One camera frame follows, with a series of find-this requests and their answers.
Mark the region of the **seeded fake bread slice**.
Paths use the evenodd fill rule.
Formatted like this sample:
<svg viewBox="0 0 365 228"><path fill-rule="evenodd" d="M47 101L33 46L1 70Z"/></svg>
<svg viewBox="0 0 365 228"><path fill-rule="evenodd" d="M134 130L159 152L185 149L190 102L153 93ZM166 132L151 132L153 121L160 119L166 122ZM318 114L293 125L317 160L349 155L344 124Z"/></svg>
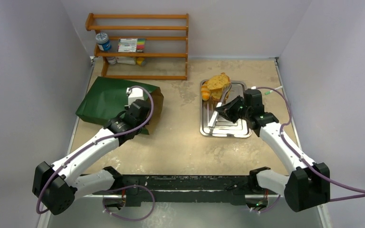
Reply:
<svg viewBox="0 0 365 228"><path fill-rule="evenodd" d="M220 73L219 75L211 77L207 81L207 88L210 91L221 90L224 88L225 85L228 85L230 83L231 83L230 77L225 73Z"/></svg>

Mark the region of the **orange fake bread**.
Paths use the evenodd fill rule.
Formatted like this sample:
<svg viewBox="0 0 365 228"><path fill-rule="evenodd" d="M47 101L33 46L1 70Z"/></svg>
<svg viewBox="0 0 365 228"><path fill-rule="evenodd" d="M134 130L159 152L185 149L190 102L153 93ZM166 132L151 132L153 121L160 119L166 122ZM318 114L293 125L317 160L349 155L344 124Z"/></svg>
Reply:
<svg viewBox="0 0 365 228"><path fill-rule="evenodd" d="M201 85L201 96L202 96L203 101L208 101L210 99L210 96L211 96L211 92L208 89L207 83L208 83L208 81L205 81Z"/></svg>

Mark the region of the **green brown paper bag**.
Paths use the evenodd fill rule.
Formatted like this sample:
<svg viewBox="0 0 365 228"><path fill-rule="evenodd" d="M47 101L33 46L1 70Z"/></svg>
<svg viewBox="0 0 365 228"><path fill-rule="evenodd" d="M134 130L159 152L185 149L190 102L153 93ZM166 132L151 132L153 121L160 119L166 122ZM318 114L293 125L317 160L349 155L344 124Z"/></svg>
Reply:
<svg viewBox="0 0 365 228"><path fill-rule="evenodd" d="M154 113L142 130L142 134L153 134L160 121L164 101L160 87L155 85L99 76L76 110L76 115L85 122L104 125L124 110L128 104L126 89L135 85L145 88L153 98Z"/></svg>

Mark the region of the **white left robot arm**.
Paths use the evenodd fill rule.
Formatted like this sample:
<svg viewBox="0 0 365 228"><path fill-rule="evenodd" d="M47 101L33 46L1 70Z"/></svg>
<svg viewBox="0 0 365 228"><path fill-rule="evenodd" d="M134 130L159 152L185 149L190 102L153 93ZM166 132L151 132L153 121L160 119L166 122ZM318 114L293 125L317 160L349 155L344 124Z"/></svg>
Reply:
<svg viewBox="0 0 365 228"><path fill-rule="evenodd" d="M152 101L136 99L69 155L52 164L45 161L38 164L32 185L32 193L38 199L36 212L59 215L83 196L100 191L118 194L125 189L122 174L113 167L104 167L88 175L83 172L140 133L154 113Z"/></svg>

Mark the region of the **silver metal tongs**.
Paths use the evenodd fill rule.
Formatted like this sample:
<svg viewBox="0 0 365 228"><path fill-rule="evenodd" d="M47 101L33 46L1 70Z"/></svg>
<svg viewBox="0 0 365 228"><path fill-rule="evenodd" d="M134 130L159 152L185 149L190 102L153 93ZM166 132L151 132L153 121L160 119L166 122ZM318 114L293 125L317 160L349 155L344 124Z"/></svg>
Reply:
<svg viewBox="0 0 365 228"><path fill-rule="evenodd" d="M217 118L218 118L218 115L219 113L216 111L216 108L218 107L221 107L223 105L223 102L225 101L225 96L227 94L228 91L230 91L231 89L231 84L226 84L224 87L223 87L223 95L221 97L221 100L216 104L215 108L214 108L214 111L213 111L213 114L208 122L208 127L209 128L214 128L215 127L215 124L216 124L216 121L217 121Z"/></svg>

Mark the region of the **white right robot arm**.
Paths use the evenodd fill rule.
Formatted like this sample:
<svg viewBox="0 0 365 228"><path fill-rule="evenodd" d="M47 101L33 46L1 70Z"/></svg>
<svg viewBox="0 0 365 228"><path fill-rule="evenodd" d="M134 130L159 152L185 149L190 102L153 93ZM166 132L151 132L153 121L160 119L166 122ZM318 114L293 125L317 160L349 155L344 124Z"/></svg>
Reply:
<svg viewBox="0 0 365 228"><path fill-rule="evenodd" d="M289 172L278 174L268 167L251 170L248 188L253 193L268 189L283 196L287 205L299 212L330 201L330 170L324 163L315 163L301 152L289 138L277 117L265 111L259 90L247 89L226 104L218 104L214 111L232 123L245 120L247 126L278 156Z"/></svg>

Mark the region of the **brown fake bread slice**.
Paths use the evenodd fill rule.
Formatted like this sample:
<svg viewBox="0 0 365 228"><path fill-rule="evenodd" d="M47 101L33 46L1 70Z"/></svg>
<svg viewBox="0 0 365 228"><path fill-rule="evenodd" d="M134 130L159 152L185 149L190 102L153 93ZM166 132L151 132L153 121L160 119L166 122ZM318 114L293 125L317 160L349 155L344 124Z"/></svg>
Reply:
<svg viewBox="0 0 365 228"><path fill-rule="evenodd" d="M226 96L225 96L225 101L229 98L229 95L230 95L230 91L227 92ZM220 90L220 91L213 91L211 93L211 99L215 102L219 102L221 100L221 97L223 95L223 91Z"/></svg>

